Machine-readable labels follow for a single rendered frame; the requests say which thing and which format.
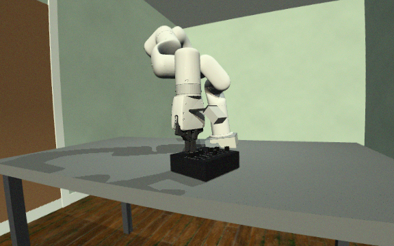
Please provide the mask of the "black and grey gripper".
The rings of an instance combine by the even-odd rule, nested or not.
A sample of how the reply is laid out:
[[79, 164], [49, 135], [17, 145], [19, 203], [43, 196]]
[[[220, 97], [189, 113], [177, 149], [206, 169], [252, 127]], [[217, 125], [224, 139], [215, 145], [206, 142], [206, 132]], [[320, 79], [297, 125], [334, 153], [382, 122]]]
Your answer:
[[205, 114], [203, 111], [190, 111], [189, 109], [204, 108], [201, 94], [180, 94], [173, 98], [172, 103], [172, 129], [175, 135], [185, 140], [185, 153], [196, 151], [198, 134], [203, 132]]

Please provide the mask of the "black lighting desk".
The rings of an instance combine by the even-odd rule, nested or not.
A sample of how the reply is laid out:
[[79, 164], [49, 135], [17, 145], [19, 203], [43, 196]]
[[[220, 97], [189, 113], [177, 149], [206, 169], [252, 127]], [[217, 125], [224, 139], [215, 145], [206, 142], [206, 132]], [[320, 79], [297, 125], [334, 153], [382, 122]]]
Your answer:
[[178, 152], [170, 155], [171, 172], [204, 182], [239, 168], [239, 151], [216, 146], [197, 148], [189, 154]]

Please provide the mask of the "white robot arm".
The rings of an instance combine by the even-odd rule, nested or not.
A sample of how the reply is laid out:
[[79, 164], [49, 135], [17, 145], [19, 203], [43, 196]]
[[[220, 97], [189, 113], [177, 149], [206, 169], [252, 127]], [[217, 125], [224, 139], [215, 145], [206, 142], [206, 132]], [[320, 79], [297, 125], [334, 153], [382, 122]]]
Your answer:
[[181, 27], [159, 27], [145, 42], [144, 50], [151, 57], [153, 71], [157, 77], [175, 79], [176, 95], [201, 94], [201, 79], [206, 77], [205, 94], [208, 105], [202, 109], [189, 109], [189, 112], [200, 110], [208, 117], [212, 130], [209, 137], [233, 135], [233, 132], [230, 132], [223, 93], [229, 88], [231, 80], [212, 56], [200, 56], [199, 51], [192, 48], [187, 34]]

